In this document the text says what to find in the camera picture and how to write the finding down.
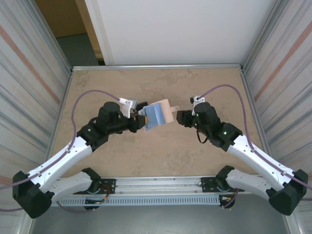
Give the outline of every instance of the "white panel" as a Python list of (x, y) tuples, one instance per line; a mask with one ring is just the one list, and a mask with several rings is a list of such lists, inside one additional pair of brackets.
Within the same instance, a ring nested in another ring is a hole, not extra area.
[[(50, 149), (71, 74), (50, 33), (34, 0), (0, 1), (0, 187), (42, 164)], [(18, 207), (12, 189), (0, 191), (0, 208)], [(24, 214), (0, 212), (0, 233), (24, 233)]]
[(85, 0), (108, 65), (242, 63), (275, 0)]

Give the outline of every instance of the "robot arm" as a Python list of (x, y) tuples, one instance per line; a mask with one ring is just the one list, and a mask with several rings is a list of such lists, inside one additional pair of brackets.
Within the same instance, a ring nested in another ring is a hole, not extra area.
[[(306, 194), (307, 188), (285, 174), (287, 173), (304, 183), (308, 182), (308, 175), (302, 170), (294, 172), (254, 144), (252, 144), (254, 149), (251, 149), (247, 137), (241, 130), (230, 123), (221, 122), (215, 108), (205, 102), (205, 98), (197, 98), (197, 96), (191, 98), (191, 103), (194, 106), (192, 110), (177, 112), (178, 123), (185, 127), (196, 128), (197, 137), (201, 143), (209, 140), (214, 146), (246, 162), (262, 176), (245, 174), (233, 167), (226, 166), (216, 176), (218, 186), (224, 190), (232, 187), (259, 195), (267, 199), (280, 213), (290, 215)], [(200, 140), (199, 133), (206, 136), (203, 142)], [(283, 173), (261, 159), (255, 154), (255, 151), (281, 169)]]
[(95, 192), (99, 189), (100, 176), (90, 168), (84, 169), (72, 177), (58, 179), (75, 163), (106, 143), (109, 135), (122, 134), (123, 131), (127, 130), (136, 133), (138, 129), (145, 126), (147, 118), (137, 114), (138, 109), (135, 100), (120, 98), (119, 102), (123, 104), (121, 110), (115, 102), (105, 103), (100, 108), (98, 117), (91, 119), (77, 132), (70, 149), (68, 149), (70, 146), (68, 144), (44, 164), (29, 173), (24, 174), (20, 171), (14, 175), (13, 182), (34, 176), (31, 180), (13, 187), (13, 198), (31, 218), (42, 215), (48, 210), (52, 202), (60, 198), (80, 191)]

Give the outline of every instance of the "cable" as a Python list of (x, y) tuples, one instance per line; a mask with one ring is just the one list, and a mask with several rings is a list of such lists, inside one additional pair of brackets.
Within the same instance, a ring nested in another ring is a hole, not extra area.
[(225, 208), (227, 208), (230, 204), (232, 204), (232, 203), (235, 201), (235, 199), (236, 199), (236, 197), (237, 197), (237, 194), (238, 194), (238, 189), (235, 189), (235, 193), (234, 193), (233, 198), (232, 198), (225, 206), (222, 206), (222, 208), (225, 209)]
[(206, 139), (205, 139), (204, 141), (201, 141), (200, 136), (199, 136), (199, 131), (198, 131), (198, 130), (196, 130), (196, 134), (197, 134), (197, 138), (198, 138), (198, 140), (199, 140), (200, 143), (205, 144), (205, 143), (207, 142), (208, 137), (206, 137)]
[(204, 96), (206, 96), (208, 93), (212, 92), (213, 90), (216, 90), (218, 88), (221, 88), (221, 87), (230, 87), (232, 89), (234, 89), (239, 97), (239, 100), (240, 100), (240, 103), (242, 105), (242, 109), (243, 109), (243, 115), (244, 115), (244, 125), (245, 125), (245, 132), (246, 132), (246, 137), (247, 137), (247, 141), (248, 141), (248, 144), (249, 144), (249, 147), (251, 148), (251, 150), (256, 154), (258, 155), (262, 160), (264, 160), (266, 163), (268, 163), (270, 166), (272, 166), (273, 168), (275, 168), (276, 170), (278, 170), (280, 173), (286, 175), (288, 178), (296, 181), (297, 183), (307, 187), (308, 189), (312, 190), (312, 186), (302, 182), (301, 180), (293, 177), (292, 175), (284, 172), (282, 169), (280, 169), (278, 166), (275, 166), (273, 163), (271, 163), (269, 160), (267, 160), (264, 156), (262, 156), (257, 150), (254, 149), (254, 146), (250, 140), (250, 136), (249, 136), (249, 132), (248, 132), (248, 126), (247, 126), (247, 117), (246, 117), (246, 109), (245, 109), (245, 105), (244, 105), (244, 101), (243, 101), (243, 98), (242, 98), (242, 95), (240, 94), (239, 90), (236, 89), (234, 86), (230, 85), (230, 84), (221, 84), (221, 85), (218, 85), (214, 88), (212, 88), (211, 90), (208, 90), (207, 92), (205, 92), (203, 95), (201, 95), (200, 97), (197, 98), (197, 100), (203, 98)]
[[(106, 95), (108, 95), (108, 96), (110, 96), (110, 97), (116, 99), (117, 101), (119, 101), (119, 98), (117, 98), (116, 96), (114, 96), (114, 95), (112, 95), (112, 94), (110, 94), (110, 93), (108, 93), (108, 92), (102, 91), (102, 90), (93, 89), (93, 90), (88, 90), (88, 91), (82, 93), (82, 94), (77, 98), (77, 100), (75, 101), (75, 104), (74, 104), (74, 106), (73, 106), (73, 108), (72, 108), (71, 121), (72, 121), (72, 124), (73, 124), (74, 132), (73, 132), (73, 138), (72, 138), (72, 140), (71, 140), (71, 142), (70, 142), (70, 144), (69, 144), (67, 150), (66, 150), (58, 159), (56, 159), (54, 162), (52, 162), (52, 163), (51, 163), (50, 165), (48, 165), (47, 167), (43, 168), (43, 169), (39, 172), (39, 174), (34, 174), (34, 175), (32, 175), (32, 176), (30, 176), (30, 177), (28, 177), (28, 178), (26, 178), (26, 179), (23, 179), (23, 180), (21, 180), (21, 181), (19, 181), (19, 182), (15, 182), (15, 183), (12, 183), (12, 184), (9, 184), (9, 185), (2, 186), (2, 187), (0, 187), (0, 190), (8, 189), (8, 188), (11, 188), (11, 187), (14, 187), (14, 186), (23, 184), (23, 183), (25, 183), (25, 182), (27, 182), (27, 181), (29, 181), (29, 180), (32, 180), (33, 178), (39, 176), (40, 174), (42, 174), (43, 172), (45, 172), (45, 171), (48, 170), (49, 168), (53, 167), (55, 164), (57, 164), (59, 161), (61, 161), (61, 160), (65, 157), (65, 155), (69, 152), (69, 150), (70, 150), (70, 149), (72, 148), (72, 146), (74, 145), (74, 142), (75, 142), (75, 139), (76, 139), (77, 127), (76, 127), (76, 123), (75, 123), (75, 120), (74, 120), (74, 112), (75, 112), (76, 106), (77, 106), (79, 100), (80, 100), (84, 95), (86, 95), (86, 94), (88, 94), (88, 93), (92, 93), (92, 92), (103, 93), (103, 94), (106, 94)], [(12, 211), (16, 211), (16, 210), (15, 210), (15, 209), (6, 210), (6, 211), (1, 211), (1, 210), (0, 210), (0, 212), (12, 212)]]
[(108, 198), (108, 195), (111, 194), (111, 190), (110, 190), (109, 186), (108, 186), (107, 184), (102, 184), (102, 185), (101, 185), (101, 189), (102, 189), (103, 192), (105, 193), (105, 195), (106, 195), (105, 197)]
[(0, 212), (15, 212), (15, 211), (21, 211), (21, 210), (23, 210), (22, 207), (20, 207), (20, 208), (15, 208), (15, 209), (1, 209), (1, 208), (0, 208)]
[(312, 201), (312, 197), (306, 197), (306, 198), (303, 198), (301, 199), (302, 201)]
[(84, 210), (84, 211), (76, 211), (76, 210), (72, 210), (66, 207), (63, 207), (58, 201), (57, 201), (58, 206), (60, 206), (63, 210), (68, 211), (70, 213), (76, 213), (76, 214), (83, 214), (83, 213), (89, 213), (89, 212), (94, 212), (95, 209), (92, 210)]

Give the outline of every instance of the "purple cable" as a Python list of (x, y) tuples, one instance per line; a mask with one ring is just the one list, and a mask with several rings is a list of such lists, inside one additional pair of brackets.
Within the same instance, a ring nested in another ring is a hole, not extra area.
[[(239, 90), (236, 89), (234, 86), (230, 85), (230, 84), (221, 84), (221, 85), (218, 85), (214, 88), (212, 88), (211, 90), (208, 90), (207, 92), (205, 92), (203, 95), (201, 95), (200, 97), (198, 97), (197, 99), (201, 99), (203, 98), (204, 96), (206, 96), (208, 93), (212, 92), (213, 90), (216, 90), (218, 88), (221, 88), (221, 87), (230, 87), (232, 89), (234, 89), (239, 97), (239, 100), (240, 100), (240, 103), (242, 105), (242, 109), (243, 109), (243, 115), (244, 115), (244, 125), (245, 125), (245, 132), (246, 132), (246, 137), (247, 137), (247, 141), (248, 141), (248, 144), (249, 144), (249, 147), (252, 149), (252, 151), (258, 155), (262, 160), (264, 160), (266, 163), (268, 163), (270, 166), (272, 166), (273, 168), (275, 168), (276, 170), (278, 170), (280, 173), (282, 174), (285, 174), (288, 178), (296, 181), (297, 183), (307, 187), (308, 189), (312, 190), (312, 186), (302, 182), (301, 180), (291, 176), (290, 174), (288, 173), (284, 173), (284, 171), (282, 169), (280, 169), (279, 167), (275, 166), (273, 163), (271, 163), (269, 160), (267, 160), (264, 156), (262, 156), (258, 151), (256, 151), (254, 149), (254, 146), (252, 144), (252, 141), (250, 140), (250, 136), (249, 136), (249, 132), (248, 132), (248, 126), (247, 126), (247, 117), (246, 117), (246, 109), (245, 109), (245, 105), (244, 105), (244, 101), (243, 101), (243, 98), (242, 98), (242, 95), (240, 94)], [(303, 198), (302, 200), (312, 200), (312, 197), (308, 197), (308, 198)]]
[(84, 211), (76, 211), (76, 210), (72, 210), (72, 209), (63, 207), (58, 201), (57, 201), (57, 204), (58, 204), (58, 206), (60, 206), (63, 210), (68, 211), (68, 212), (71, 212), (71, 213), (76, 213), (76, 214), (84, 214), (84, 213), (89, 213), (89, 212), (94, 211), (93, 209), (92, 209), (92, 210), (84, 210)]
[[(102, 91), (102, 90), (97, 90), (97, 89), (93, 89), (93, 90), (88, 90), (84, 93), (82, 93), (78, 98), (77, 100), (75, 101), (75, 104), (73, 106), (73, 109), (72, 109), (72, 114), (71, 114), (71, 121), (72, 121), (72, 124), (73, 124), (73, 128), (74, 128), (74, 132), (73, 132), (73, 138), (67, 148), (67, 151), (65, 151), (57, 160), (55, 160), (53, 163), (51, 163), (50, 165), (48, 165), (47, 167), (43, 168), (41, 171), (40, 171), (40, 174), (42, 174), (43, 172), (45, 172), (46, 170), (48, 170), (49, 168), (53, 167), (55, 164), (57, 164), (59, 161), (62, 160), (62, 158), (65, 157), (65, 155), (67, 154), (67, 152), (72, 148), (72, 146), (74, 145), (74, 142), (75, 142), (75, 138), (76, 138), (76, 134), (77, 134), (77, 128), (76, 128), (76, 123), (75, 123), (75, 120), (74, 120), (74, 113), (75, 113), (75, 109), (76, 109), (76, 106), (79, 102), (79, 100), (86, 94), (88, 93), (92, 93), (92, 92), (96, 92), (96, 93), (103, 93), (103, 94), (106, 94), (114, 99), (116, 99), (117, 101), (119, 101), (119, 98), (117, 98), (116, 96), (108, 93), (108, 92), (105, 92), (105, 91)], [(20, 184), (23, 184), (29, 180), (32, 180), (33, 178), (39, 176), (39, 174), (34, 174), (32, 175), (31, 177), (28, 177), (27, 179), (23, 179), (19, 182), (15, 182), (15, 183), (12, 183), (12, 184), (9, 184), (9, 185), (5, 185), (5, 186), (2, 186), (0, 187), (0, 190), (3, 190), (3, 189), (8, 189), (8, 188), (11, 188), (11, 187), (14, 187), (14, 186), (17, 186), (17, 185), (20, 185)], [(12, 212), (12, 211), (16, 211), (15, 209), (12, 209), (12, 210), (6, 210), (6, 211), (1, 211), (0, 209), (0, 212)]]
[(227, 208), (232, 202), (234, 202), (237, 197), (237, 194), (238, 194), (238, 189), (235, 190), (233, 198), (225, 206), (222, 206), (222, 207)]
[(15, 208), (15, 209), (1, 209), (0, 208), (0, 212), (14, 212), (14, 211), (21, 211), (21, 210), (23, 210), (23, 208), (22, 207), (20, 207), (20, 208)]

